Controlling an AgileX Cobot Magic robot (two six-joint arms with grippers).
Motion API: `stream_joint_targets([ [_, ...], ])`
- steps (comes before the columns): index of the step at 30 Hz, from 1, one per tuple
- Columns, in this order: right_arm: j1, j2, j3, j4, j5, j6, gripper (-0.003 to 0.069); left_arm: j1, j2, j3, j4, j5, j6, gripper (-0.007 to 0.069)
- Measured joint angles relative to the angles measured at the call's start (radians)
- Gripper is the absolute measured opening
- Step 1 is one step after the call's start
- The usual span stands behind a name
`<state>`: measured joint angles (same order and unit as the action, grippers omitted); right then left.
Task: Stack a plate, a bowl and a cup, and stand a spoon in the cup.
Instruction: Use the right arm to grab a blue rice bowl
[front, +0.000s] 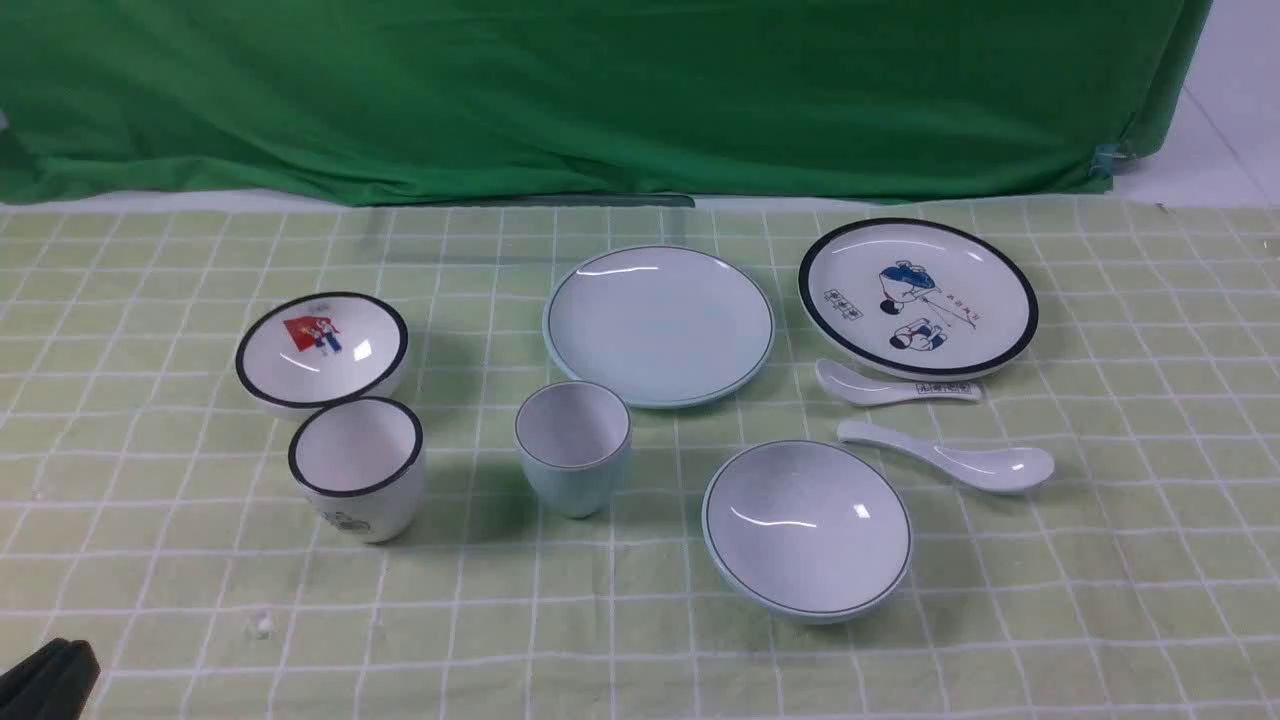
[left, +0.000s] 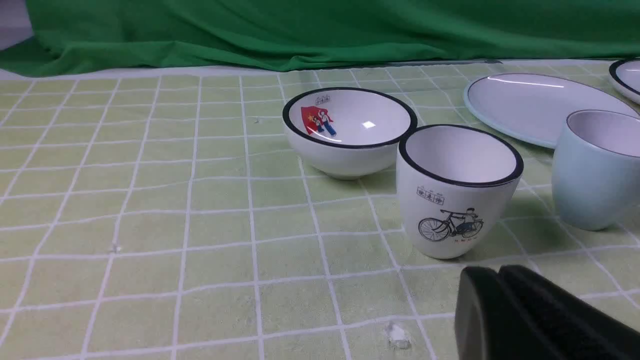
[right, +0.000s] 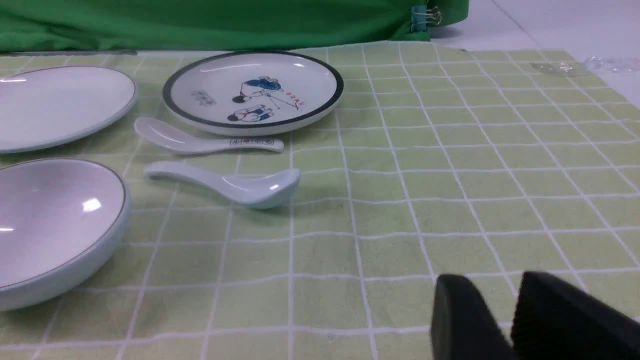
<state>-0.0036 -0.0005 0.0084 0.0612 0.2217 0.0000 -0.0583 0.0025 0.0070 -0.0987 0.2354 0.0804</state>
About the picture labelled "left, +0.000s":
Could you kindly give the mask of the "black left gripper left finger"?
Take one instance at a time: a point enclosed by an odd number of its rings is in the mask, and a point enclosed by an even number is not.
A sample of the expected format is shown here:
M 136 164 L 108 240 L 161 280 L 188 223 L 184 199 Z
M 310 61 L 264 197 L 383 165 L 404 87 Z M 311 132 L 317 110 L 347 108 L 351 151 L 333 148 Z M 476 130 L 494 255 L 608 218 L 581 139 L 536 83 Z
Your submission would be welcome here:
M 462 269 L 454 315 L 460 360 L 564 360 L 492 268 Z

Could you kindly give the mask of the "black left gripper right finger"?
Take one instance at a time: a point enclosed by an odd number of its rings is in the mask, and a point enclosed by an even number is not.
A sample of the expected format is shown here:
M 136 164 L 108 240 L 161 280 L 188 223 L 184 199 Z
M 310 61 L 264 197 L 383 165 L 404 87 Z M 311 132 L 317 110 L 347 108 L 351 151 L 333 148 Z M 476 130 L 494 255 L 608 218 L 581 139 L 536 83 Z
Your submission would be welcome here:
M 639 331 L 525 266 L 504 265 L 498 275 L 542 337 L 566 360 L 639 358 Z

